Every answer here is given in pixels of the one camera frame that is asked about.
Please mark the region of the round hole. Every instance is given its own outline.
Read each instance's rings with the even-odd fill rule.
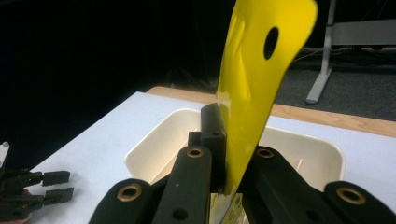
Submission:
[[[263,157],[265,159],[274,157],[274,153],[266,148],[261,148],[261,149],[257,150],[257,155],[259,155],[260,157]]]
[[[314,211],[306,211],[306,216],[314,222],[320,222],[319,214]]]
[[[187,151],[187,155],[192,158],[202,157],[204,152],[200,148],[192,148]]]
[[[267,38],[265,39],[264,58],[266,60],[270,59],[271,56],[273,55],[278,36],[279,36],[279,31],[277,30],[276,27],[273,27],[268,33]]]
[[[189,215],[189,213],[182,208],[176,209],[173,212],[173,218],[176,220],[184,220],[187,218],[188,215]]]
[[[117,199],[127,203],[137,199],[140,194],[142,194],[142,187],[137,184],[131,184],[119,190],[119,193],[117,194]]]
[[[336,192],[338,196],[347,203],[353,203],[356,205],[362,205],[366,203],[366,197],[364,197],[364,195],[362,195],[355,189],[338,188]]]

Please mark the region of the dark background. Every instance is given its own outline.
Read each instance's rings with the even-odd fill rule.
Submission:
[[[233,4],[0,0],[0,141],[11,145],[7,167],[33,168],[136,91],[173,83],[213,92],[209,80],[219,75]],[[395,2],[383,4],[339,1],[335,20],[392,18]],[[322,47],[328,5],[318,0],[307,47]]]

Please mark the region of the white tabletop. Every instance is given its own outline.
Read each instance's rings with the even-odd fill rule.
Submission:
[[[67,184],[32,186],[33,194],[75,188],[73,199],[35,211],[29,223],[88,223],[92,213],[121,180],[131,178],[125,155],[175,110],[200,110],[203,104],[137,92],[89,129],[40,163],[34,171],[66,170]],[[270,117],[268,126],[325,139],[346,156],[344,179],[357,184],[396,211],[396,138],[292,119]]]

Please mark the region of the gray carpet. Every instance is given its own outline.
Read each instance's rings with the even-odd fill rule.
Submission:
[[[296,57],[312,54],[305,49]],[[333,70],[316,105],[305,98],[321,66],[321,51],[294,62],[285,75],[276,104],[396,121],[396,50],[337,50]]]

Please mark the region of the oval hole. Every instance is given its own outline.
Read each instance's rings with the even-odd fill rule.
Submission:
[[[267,38],[265,39],[264,58],[266,60],[270,59],[271,56],[273,55],[278,36],[279,36],[279,31],[277,30],[276,27],[273,27],[268,33]]]

